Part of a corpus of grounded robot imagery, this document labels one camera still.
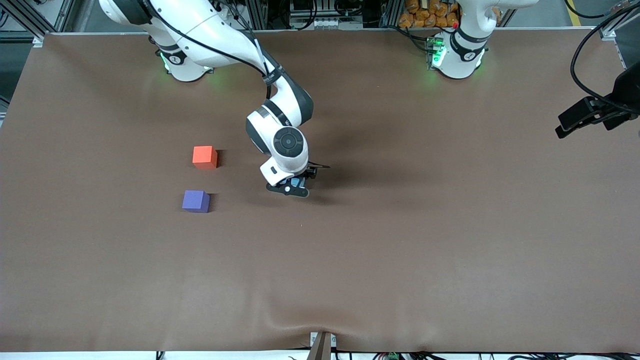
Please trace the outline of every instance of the table surface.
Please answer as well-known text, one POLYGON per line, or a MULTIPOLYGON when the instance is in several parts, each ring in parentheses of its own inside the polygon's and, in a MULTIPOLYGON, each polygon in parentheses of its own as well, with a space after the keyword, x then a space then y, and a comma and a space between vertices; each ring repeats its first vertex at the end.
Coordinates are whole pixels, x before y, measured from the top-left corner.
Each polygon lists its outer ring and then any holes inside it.
MULTIPOLYGON (((236 65, 167 76, 146 37, 48 36, 0 138, 0 350, 640 350, 637 124, 558 140, 586 30, 497 31, 466 80, 392 31, 260 35, 332 166, 264 189, 236 65), (198 170, 195 145, 221 149, 198 170), (214 195, 209 214, 184 190, 214 195)), ((594 40, 577 68, 622 71, 594 40)))

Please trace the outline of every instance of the gray floor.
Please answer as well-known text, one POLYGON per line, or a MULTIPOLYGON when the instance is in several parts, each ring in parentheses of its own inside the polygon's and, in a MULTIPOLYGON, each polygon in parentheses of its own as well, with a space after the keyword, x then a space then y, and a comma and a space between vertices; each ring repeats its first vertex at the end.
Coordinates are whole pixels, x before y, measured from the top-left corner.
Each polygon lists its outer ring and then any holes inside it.
MULTIPOLYGON (((98 0, 82 1, 79 16, 74 21, 74 31, 95 33, 140 32, 134 26, 123 26, 111 21, 100 9, 98 0)), ((607 11, 618 0, 573 0, 579 12, 594 15, 607 11)), ((583 26, 594 26, 601 19, 579 19, 583 26)), ((509 27, 540 28, 572 26, 572 20, 563 0, 540 0, 532 8, 516 12, 509 27)), ((640 61, 640 19, 618 30, 617 43, 627 66, 640 61)), ((0 44, 0 95, 11 98, 22 67, 29 53, 29 44, 0 44)))

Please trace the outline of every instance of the purple cube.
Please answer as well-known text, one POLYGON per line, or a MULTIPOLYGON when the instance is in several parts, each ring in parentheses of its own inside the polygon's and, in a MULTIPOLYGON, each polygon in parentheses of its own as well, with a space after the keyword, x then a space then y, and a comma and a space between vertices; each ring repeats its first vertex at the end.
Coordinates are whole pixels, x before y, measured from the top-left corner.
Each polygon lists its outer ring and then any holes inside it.
POLYGON ((209 194, 202 190, 185 191, 182 208, 190 213, 208 213, 209 194))

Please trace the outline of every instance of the cube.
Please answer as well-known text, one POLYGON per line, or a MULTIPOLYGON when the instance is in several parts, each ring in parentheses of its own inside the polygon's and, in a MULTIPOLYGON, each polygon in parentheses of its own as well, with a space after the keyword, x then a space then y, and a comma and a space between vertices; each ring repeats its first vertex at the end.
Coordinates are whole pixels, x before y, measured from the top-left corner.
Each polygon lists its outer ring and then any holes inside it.
POLYGON ((218 152, 213 146, 194 146, 193 164, 202 170, 216 168, 218 167, 218 152))
POLYGON ((202 190, 185 191, 182 208, 190 213, 208 213, 209 194, 202 190))

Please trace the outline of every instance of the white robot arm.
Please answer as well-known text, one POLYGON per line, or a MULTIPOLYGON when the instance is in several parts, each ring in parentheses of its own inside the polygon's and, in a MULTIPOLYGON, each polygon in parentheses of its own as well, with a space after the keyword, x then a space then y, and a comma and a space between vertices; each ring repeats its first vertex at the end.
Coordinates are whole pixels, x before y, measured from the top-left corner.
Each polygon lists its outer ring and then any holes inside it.
POLYGON ((538 0, 458 0, 462 16, 453 33, 437 34, 437 49, 431 64, 442 74, 463 79, 480 66, 484 46, 495 29, 497 18, 492 7, 503 9, 528 8, 538 0))
POLYGON ((256 39, 232 28, 208 0, 100 0, 100 6, 115 22, 143 28, 180 81, 234 63, 258 70, 277 89, 246 119, 252 142, 270 156, 260 167, 267 189, 308 196, 305 181, 322 166, 309 163, 307 141, 297 127, 311 118, 314 103, 256 39))

